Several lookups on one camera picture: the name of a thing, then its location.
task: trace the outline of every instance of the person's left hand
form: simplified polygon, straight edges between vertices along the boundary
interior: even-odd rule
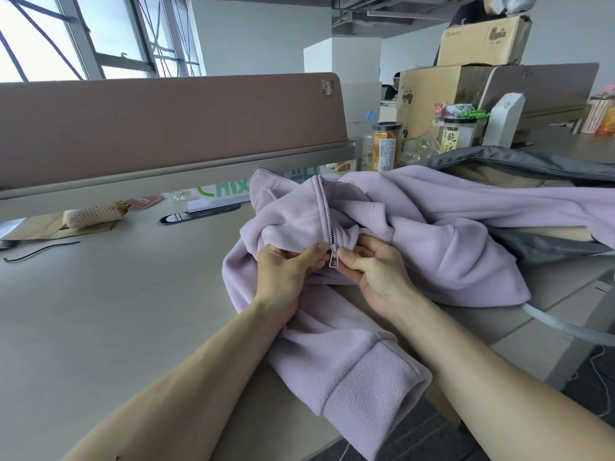
[[[265,246],[258,253],[258,282],[254,302],[275,310],[285,325],[297,310],[303,281],[329,260],[326,242],[308,247],[301,254]]]

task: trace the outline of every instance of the ceiling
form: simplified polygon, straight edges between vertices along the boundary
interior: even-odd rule
[[[330,6],[332,34],[389,38],[450,22],[473,0],[235,0],[303,6]]]

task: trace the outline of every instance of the white desk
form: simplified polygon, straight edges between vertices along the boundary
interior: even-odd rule
[[[112,231],[80,237],[78,245],[51,249],[22,263],[0,263],[1,459],[58,459],[234,316],[221,261],[238,239],[240,226],[253,216],[252,208],[246,204],[215,217],[158,224],[158,218],[183,207],[160,203],[131,211]],[[23,245],[0,257],[35,249]],[[553,305],[579,290],[594,294],[595,279],[611,268],[613,259],[578,262],[557,271],[536,269],[528,277],[534,305]],[[341,291],[365,307],[356,289]],[[588,317],[606,323],[615,314],[613,307],[598,314],[580,306],[573,310],[585,314],[582,323]],[[516,309],[454,309],[452,314],[494,347],[502,347],[504,355],[516,349],[506,340],[521,336],[528,326],[542,326]],[[533,336],[541,333],[563,339],[546,328]],[[545,340],[531,354],[552,352],[554,342]],[[583,352],[576,351],[579,358]],[[529,354],[521,349],[507,357]],[[540,366],[537,371],[544,371]],[[261,366],[213,459],[299,461],[338,436]]]

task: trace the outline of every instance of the zipper slider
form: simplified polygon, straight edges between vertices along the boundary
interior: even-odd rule
[[[331,257],[329,258],[329,267],[337,269],[340,266],[340,258],[338,257],[338,246],[336,243],[331,245]]]

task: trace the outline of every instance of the purple fleece jacket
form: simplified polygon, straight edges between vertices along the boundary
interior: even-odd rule
[[[387,173],[314,176],[298,184],[266,170],[250,181],[255,218],[226,256],[223,278],[241,311],[254,298],[256,256],[272,244],[300,252],[325,240],[352,249],[374,235],[404,256],[410,278],[434,301],[515,305],[529,291],[515,258],[480,222],[498,227],[586,226],[615,248],[612,189],[502,189],[413,165]],[[347,285],[325,268],[306,279],[296,316],[267,360],[288,388],[324,415],[368,460],[431,382],[430,372],[326,285]]]

